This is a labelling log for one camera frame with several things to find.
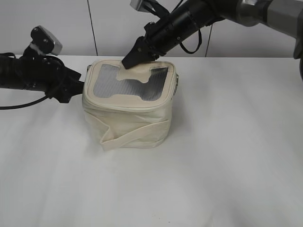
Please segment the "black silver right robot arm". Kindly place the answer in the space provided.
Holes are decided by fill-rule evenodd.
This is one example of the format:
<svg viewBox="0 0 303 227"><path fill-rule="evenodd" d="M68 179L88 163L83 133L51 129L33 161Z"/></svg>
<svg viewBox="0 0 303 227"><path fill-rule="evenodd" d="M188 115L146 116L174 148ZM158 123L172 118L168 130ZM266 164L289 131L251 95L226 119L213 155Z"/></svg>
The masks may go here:
<svg viewBox="0 0 303 227"><path fill-rule="evenodd" d="M225 19L246 27L259 23L296 40L293 58L303 59L303 3L300 0L181 0L168 11L156 0L133 0L136 11L151 13L159 18L145 27L145 35L135 41L122 65L130 69L141 63L157 60L179 45L193 54L183 41L195 32L202 44L201 28Z"/></svg>

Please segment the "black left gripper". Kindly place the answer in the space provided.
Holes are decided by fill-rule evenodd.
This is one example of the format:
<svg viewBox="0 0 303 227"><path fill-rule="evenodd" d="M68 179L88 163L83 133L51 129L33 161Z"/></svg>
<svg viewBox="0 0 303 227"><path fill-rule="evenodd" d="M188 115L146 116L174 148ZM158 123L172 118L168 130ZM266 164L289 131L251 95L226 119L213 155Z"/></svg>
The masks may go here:
<svg viewBox="0 0 303 227"><path fill-rule="evenodd" d="M44 97L33 101L38 104L46 99L56 99L67 104L73 96L83 92L84 82L81 74L66 67L63 61L55 56L21 56L22 79L24 90L44 92Z"/></svg>

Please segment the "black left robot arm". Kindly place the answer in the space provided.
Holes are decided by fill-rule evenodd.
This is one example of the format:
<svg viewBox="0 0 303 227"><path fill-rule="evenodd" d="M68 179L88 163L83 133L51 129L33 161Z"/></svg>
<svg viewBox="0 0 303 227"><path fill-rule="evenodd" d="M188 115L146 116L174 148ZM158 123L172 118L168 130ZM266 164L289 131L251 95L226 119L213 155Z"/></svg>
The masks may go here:
<svg viewBox="0 0 303 227"><path fill-rule="evenodd" d="M5 89L40 91L47 98L68 103L83 92L81 74L66 67L54 56L0 55L0 87Z"/></svg>

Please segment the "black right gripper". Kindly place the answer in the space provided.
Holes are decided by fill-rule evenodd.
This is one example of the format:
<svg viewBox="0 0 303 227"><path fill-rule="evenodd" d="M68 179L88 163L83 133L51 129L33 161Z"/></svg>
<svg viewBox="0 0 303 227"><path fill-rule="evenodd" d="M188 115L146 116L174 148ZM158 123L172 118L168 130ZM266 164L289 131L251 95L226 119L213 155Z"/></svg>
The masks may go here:
<svg viewBox="0 0 303 227"><path fill-rule="evenodd" d="M154 24L146 25L145 36L138 38L139 42L122 59L122 65L128 70L155 61L156 57L166 55L178 45L186 53L196 53L201 46L200 25L199 16L193 11L174 12ZM198 43L196 49L190 51L183 41L194 33L198 33Z"/></svg>

